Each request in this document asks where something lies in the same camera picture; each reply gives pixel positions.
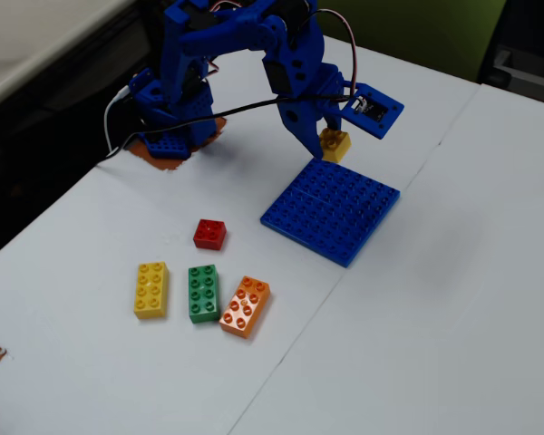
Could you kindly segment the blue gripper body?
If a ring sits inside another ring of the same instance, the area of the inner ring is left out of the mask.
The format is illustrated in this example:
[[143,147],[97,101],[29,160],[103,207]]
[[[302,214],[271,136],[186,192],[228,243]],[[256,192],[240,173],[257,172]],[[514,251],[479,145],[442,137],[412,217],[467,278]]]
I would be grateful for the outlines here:
[[263,65],[283,119],[344,119],[350,113],[348,84],[323,62],[322,43],[267,43]]

